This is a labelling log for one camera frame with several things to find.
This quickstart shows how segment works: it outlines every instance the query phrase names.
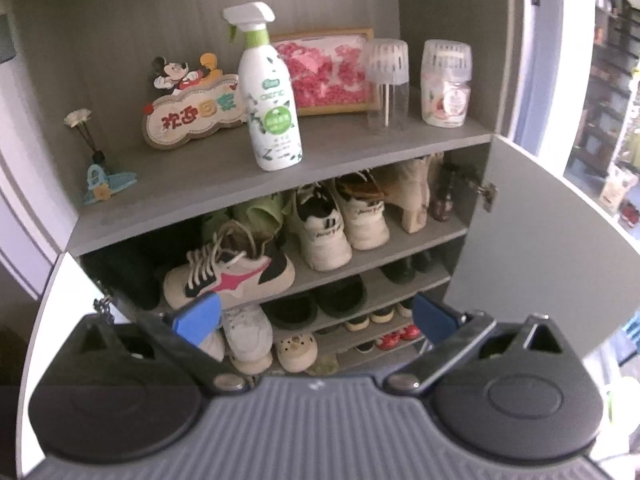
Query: spray bottle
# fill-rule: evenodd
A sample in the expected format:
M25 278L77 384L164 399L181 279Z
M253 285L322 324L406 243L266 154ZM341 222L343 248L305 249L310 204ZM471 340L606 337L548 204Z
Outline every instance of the spray bottle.
M267 32L275 15L263 2L229 7L222 15L231 25L231 40L236 28L245 33L238 76L255 160L265 171L293 166L302 160L302 144L289 70Z

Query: chunky white sneaker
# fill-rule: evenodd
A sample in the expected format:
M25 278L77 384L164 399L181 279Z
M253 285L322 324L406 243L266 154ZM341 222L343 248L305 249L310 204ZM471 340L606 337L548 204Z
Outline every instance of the chunky white sneaker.
M260 359L273 344L273 328L258 304L223 310L222 328L231 351L241 361Z
M222 309L257 301L287 290L296 277L293 264L275 241L254 240L240 222L230 220L213 243L187 253L188 264L170 270L162 290L174 308L212 290Z
M206 336L198 348L218 362L222 362L222 359L225 358L225 340L222 338L220 330L214 330Z
M369 170L334 178L332 192L344 218L347 240L354 249L367 251L388 242L389 228L383 216L385 194Z
M271 351L269 351L255 361L241 361L234 356L229 357L229 360L240 373L245 375L258 375L267 371L267 368L271 366L273 356L271 355Z
M287 227L300 238L302 256L313 270L334 270L351 260L342 215L324 185L309 184L295 190Z

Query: open cabinet door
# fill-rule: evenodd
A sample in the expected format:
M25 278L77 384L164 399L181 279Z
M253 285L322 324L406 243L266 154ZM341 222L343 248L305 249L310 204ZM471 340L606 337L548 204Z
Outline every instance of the open cabinet door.
M95 313L94 300L101 298L100 290L71 254L62 254L47 283L24 361L15 436L18 478L44 459L29 420L33 391L66 338L84 316Z
M488 184L494 205L478 200L445 302L498 321L548 314L585 356L640 308L635 241L503 137L492 140Z

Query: sneaker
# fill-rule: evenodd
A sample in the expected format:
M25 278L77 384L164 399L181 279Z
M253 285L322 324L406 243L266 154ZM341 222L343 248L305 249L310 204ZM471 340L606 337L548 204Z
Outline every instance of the sneaker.
M222 359L225 358L225 340L223 339L220 330L214 330L206 336L202 343L198 345L198 348L205 354L213 357L219 363L221 363Z
M240 373L245 375L258 375L268 370L273 363L273 356L271 355L270 349L265 355L255 361L241 361L235 356L230 356L229 360Z
M381 350L392 350L400 342L400 334L398 332L392 332L391 334L383 335L376 339L376 346Z
M396 310L402 317L411 317L414 314L414 298L407 298L396 304Z
M273 328L258 304L223 310L222 327L231 351L241 361L258 360L273 344Z
M368 354L373 350L373 341L367 341L366 343L356 346L356 350L361 354Z
M382 274L386 278L397 285L406 285L411 283L415 278L415 269L412 267L412 258L407 256L400 258L390 264L380 267Z
M428 174L433 158L403 160L372 171L386 195L385 202L402 208L402 228L408 233L418 232L427 223Z
M407 325L398 330L398 334L400 335L400 339L403 341L413 341L420 337L421 332L417 326Z
M170 270L162 284L164 297L174 309L212 290L225 310L279 294L296 277L293 264L272 238L257 243L235 220L218 230L213 243L189 251L187 260L188 264Z
M287 227L300 238L302 256L309 267L325 272L351 260L342 215L323 184L297 188L289 207Z
M374 323L388 323L394 318L394 312L394 306L389 305L384 308L374 310L369 314L369 316Z
M303 334L278 341L276 353L282 367L289 373L297 374L316 361L318 344L312 334Z
M389 228L382 215L385 194L369 170L334 178L332 191L344 218L347 240L354 249L367 251L386 244Z
M360 330L364 330L367 326L369 326L369 316L366 314L364 316L354 317L353 319L344 322L344 327L349 332L359 332Z

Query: black shoe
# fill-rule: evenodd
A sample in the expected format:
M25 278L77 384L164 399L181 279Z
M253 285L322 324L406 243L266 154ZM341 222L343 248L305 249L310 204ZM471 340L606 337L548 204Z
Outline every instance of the black shoe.
M273 326L284 330L305 328L318 316L318 306L308 292L267 301L262 309Z
M394 312L394 306L389 305L373 311L369 317L374 323L388 323L394 318Z
M407 256L390 264L380 267L382 273L392 282L398 285L411 283L415 277L415 269L412 267L412 258Z
M411 257L411 264L418 272L429 272L431 267L433 267L433 256L431 256L431 251L429 249L425 249L419 253L415 253Z
M356 346L356 350L361 354L368 354L373 350L373 341L367 341L366 343Z
M359 275L327 283L311 290L318 307L331 317L350 318L367 299L367 291Z

